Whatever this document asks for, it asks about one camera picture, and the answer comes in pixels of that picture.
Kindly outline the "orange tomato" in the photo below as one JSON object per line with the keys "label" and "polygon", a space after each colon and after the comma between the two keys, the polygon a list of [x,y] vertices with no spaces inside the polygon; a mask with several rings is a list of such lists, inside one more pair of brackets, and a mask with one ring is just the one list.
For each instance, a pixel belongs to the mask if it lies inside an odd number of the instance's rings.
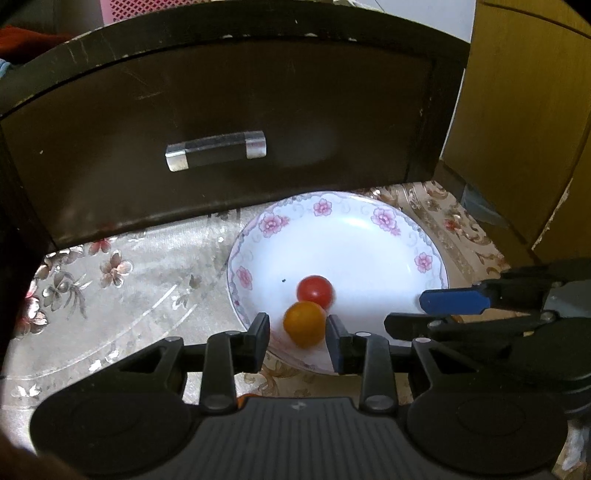
{"label": "orange tomato", "polygon": [[325,339],[327,314],[318,304],[298,301],[283,315],[283,330],[290,340],[301,349],[318,345]]}

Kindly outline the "red cherry tomato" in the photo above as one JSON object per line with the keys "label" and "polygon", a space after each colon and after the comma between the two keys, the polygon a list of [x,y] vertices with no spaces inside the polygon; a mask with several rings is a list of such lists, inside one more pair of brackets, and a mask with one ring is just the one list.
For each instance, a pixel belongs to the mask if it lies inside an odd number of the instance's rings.
{"label": "red cherry tomato", "polygon": [[311,275],[297,284],[297,300],[312,302],[328,310],[334,303],[335,291],[327,278]]}

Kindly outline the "white floral ceramic bowl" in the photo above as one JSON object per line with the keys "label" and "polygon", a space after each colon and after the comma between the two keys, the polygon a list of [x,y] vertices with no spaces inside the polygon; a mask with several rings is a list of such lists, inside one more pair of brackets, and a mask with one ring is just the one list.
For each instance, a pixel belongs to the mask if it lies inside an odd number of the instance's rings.
{"label": "white floral ceramic bowl", "polygon": [[283,329],[297,285],[311,275],[334,290],[331,313],[349,332],[384,335],[391,313],[419,314],[420,295],[449,285],[441,253],[408,215],[379,200],[312,192],[280,200],[250,220],[226,270],[236,317],[249,327],[270,317],[270,353],[291,367],[331,375],[324,343],[301,349]]}

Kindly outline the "beige floral tablecloth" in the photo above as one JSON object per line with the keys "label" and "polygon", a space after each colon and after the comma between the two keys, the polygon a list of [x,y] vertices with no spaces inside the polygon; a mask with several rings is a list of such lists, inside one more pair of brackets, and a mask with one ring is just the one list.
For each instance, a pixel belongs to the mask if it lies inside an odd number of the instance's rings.
{"label": "beige floral tablecloth", "polygon": [[[413,219],[449,285],[510,268],[440,185],[356,194]],[[1,372],[5,479],[586,479],[590,418],[512,368],[509,342],[414,343],[387,331],[394,412],[359,409],[362,379],[266,348],[235,374],[238,409],[199,408],[206,342],[245,332],[230,250],[270,205],[106,237],[30,274]]]}

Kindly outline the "dark wooden nightstand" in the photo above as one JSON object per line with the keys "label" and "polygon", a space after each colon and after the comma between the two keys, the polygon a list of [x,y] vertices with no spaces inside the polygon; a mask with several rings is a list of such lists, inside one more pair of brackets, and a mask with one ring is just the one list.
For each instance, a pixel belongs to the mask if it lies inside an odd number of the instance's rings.
{"label": "dark wooden nightstand", "polygon": [[[183,6],[1,81],[1,230],[62,248],[297,192],[428,179],[470,46],[362,8]],[[171,172],[168,145],[263,131],[266,157]]]}

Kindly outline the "pink plastic basket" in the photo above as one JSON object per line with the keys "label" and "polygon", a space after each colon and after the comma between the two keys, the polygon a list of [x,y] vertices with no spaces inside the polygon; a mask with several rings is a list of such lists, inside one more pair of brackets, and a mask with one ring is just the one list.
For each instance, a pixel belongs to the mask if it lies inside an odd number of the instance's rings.
{"label": "pink plastic basket", "polygon": [[100,0],[105,25],[162,10],[197,4],[194,0]]}

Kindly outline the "red cloth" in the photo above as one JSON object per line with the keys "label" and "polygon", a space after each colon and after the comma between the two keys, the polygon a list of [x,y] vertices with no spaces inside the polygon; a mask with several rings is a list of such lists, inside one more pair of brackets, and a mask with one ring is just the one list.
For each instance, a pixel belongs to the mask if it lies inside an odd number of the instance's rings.
{"label": "red cloth", "polygon": [[0,31],[0,57],[11,64],[23,65],[69,40],[68,36],[44,34],[6,26]]}

